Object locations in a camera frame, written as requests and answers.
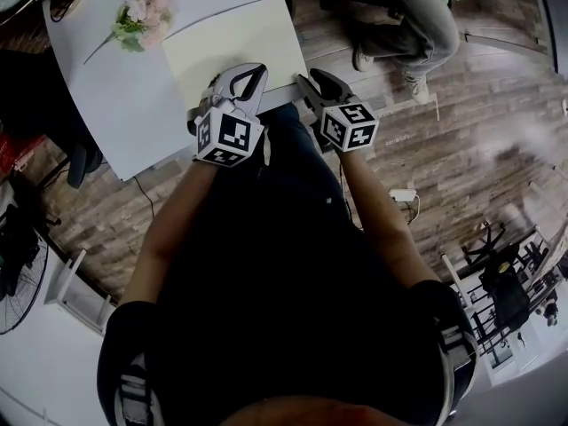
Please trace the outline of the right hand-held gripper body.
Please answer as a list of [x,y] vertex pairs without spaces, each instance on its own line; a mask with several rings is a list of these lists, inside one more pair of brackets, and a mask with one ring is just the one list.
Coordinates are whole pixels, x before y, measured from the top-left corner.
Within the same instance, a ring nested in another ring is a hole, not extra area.
[[336,150],[346,153],[373,144],[379,120],[366,101],[358,97],[308,100],[308,108],[317,120],[311,124],[322,153]]

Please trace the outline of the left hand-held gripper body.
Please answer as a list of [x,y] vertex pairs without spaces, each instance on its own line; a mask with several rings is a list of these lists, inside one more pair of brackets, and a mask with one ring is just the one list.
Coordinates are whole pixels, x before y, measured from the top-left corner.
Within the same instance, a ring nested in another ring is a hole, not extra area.
[[217,166],[234,167],[254,152],[264,127],[254,116],[237,107],[237,100],[207,89],[203,115],[193,119],[189,128],[196,137],[194,159]]

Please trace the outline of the dark teal notebook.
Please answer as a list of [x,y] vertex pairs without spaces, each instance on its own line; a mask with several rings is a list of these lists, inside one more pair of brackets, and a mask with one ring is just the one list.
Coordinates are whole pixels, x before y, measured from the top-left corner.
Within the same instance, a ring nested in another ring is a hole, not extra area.
[[259,111],[301,98],[296,77],[304,56],[285,0],[261,0],[201,20],[162,42],[187,111],[212,79],[230,67],[262,63],[268,79]]

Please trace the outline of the person's left forearm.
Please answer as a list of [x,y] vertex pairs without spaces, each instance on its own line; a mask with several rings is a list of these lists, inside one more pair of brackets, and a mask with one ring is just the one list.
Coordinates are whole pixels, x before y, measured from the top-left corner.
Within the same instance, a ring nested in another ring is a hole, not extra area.
[[218,166],[195,161],[150,224],[119,305],[154,304],[172,261],[213,185]]

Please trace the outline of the person's right forearm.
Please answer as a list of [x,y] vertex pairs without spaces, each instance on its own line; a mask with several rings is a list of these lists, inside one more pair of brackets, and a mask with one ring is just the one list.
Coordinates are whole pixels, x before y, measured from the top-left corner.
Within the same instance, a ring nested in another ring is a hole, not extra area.
[[390,274],[407,288],[426,280],[438,282],[419,254],[402,212],[360,152],[341,152],[338,157],[364,234]]

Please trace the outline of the person's dark trousers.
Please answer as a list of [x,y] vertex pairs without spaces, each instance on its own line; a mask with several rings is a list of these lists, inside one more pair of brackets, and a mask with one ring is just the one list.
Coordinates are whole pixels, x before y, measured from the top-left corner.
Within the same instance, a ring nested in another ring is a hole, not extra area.
[[267,128],[270,142],[268,168],[290,181],[302,196],[321,202],[349,220],[340,183],[318,153],[296,106],[288,103],[260,114],[259,118]]

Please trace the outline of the pink artificial flower bunch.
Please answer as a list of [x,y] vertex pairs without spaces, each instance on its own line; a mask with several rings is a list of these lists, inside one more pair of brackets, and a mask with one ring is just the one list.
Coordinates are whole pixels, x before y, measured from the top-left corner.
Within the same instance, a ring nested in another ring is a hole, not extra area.
[[111,42],[117,42],[126,52],[145,52],[166,37],[173,20],[170,0],[125,0],[116,12],[110,33],[83,64]]

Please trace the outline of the white folding table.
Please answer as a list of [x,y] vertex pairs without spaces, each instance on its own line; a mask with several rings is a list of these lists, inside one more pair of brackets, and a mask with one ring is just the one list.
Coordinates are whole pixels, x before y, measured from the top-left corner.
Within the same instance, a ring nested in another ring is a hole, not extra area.
[[176,152],[196,137],[189,125],[206,108],[187,111],[162,42],[211,16],[261,0],[170,0],[173,25],[166,37],[142,53],[123,51],[111,42],[84,65],[110,33],[125,0],[78,0],[61,19],[46,16],[59,68],[88,130],[114,173],[131,178]]

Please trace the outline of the person's dark shirt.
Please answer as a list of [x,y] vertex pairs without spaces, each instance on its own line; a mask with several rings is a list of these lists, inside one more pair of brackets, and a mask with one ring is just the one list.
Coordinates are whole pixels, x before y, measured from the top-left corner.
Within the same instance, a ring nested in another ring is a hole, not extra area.
[[219,426],[268,398],[438,426],[477,345],[456,293],[388,271],[363,228],[254,160],[220,169],[157,301],[119,305],[99,357],[111,426]]

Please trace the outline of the black office chair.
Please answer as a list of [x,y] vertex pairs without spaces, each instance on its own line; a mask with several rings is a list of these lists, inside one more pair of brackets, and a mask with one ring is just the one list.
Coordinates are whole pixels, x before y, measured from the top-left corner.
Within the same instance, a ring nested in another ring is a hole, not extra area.
[[529,317],[530,299],[514,267],[520,244],[509,243],[497,248],[506,231],[505,224],[500,223],[499,227],[499,233],[493,237],[492,227],[484,221],[482,228],[486,235],[481,240],[482,246],[477,249],[461,248],[469,274],[481,272],[478,276],[480,287],[493,301],[493,316],[485,322],[480,321],[478,312],[473,314],[478,344],[489,343],[506,328],[509,331],[519,329]]
[[15,138],[50,139],[67,156],[67,183],[74,189],[102,163],[51,48],[42,53],[0,50],[0,122]]

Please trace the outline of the red box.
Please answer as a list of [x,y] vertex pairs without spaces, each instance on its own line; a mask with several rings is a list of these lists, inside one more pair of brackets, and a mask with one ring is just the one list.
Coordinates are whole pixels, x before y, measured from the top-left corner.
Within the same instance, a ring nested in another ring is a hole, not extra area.
[[34,151],[45,139],[45,135],[22,139],[7,133],[0,134],[0,184],[13,171],[23,171],[34,155]]

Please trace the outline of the black standing fan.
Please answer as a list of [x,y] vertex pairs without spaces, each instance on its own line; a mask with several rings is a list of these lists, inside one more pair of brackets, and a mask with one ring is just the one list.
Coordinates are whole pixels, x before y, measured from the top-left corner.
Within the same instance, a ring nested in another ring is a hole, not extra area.
[[13,288],[2,285],[0,266],[0,335],[13,331],[27,317],[40,292],[48,262],[48,245],[42,237],[38,237],[31,255]]

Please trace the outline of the white desk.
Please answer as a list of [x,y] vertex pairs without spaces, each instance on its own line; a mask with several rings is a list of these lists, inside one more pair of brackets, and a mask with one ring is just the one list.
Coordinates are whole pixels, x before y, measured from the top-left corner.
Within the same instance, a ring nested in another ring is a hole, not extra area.
[[10,426],[108,426],[96,384],[103,337],[44,303],[64,265],[48,252],[32,309],[0,335],[0,415]]

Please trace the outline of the white shelf frame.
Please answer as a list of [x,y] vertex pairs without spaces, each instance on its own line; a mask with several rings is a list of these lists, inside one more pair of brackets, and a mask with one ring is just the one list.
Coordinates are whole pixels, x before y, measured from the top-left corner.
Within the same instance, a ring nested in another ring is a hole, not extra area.
[[[559,352],[568,339],[568,274],[562,262],[568,257],[568,222],[551,239],[543,238],[534,229],[520,244],[514,267],[530,299],[528,320],[519,329],[494,337],[489,343],[478,344],[482,376],[489,384],[497,385],[543,366]],[[456,268],[448,256],[442,257],[450,274],[450,283],[458,294],[473,328],[473,314],[481,322],[493,316],[493,301],[485,296],[478,276],[469,274],[469,267]]]

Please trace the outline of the white metal table frame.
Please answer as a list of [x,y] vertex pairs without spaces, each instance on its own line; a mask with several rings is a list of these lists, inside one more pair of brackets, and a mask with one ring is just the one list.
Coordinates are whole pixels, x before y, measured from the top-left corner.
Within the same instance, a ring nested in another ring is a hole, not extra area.
[[44,305],[56,308],[94,334],[104,336],[115,306],[109,294],[99,293],[79,276],[86,255],[83,248],[76,259],[68,259],[52,276]]

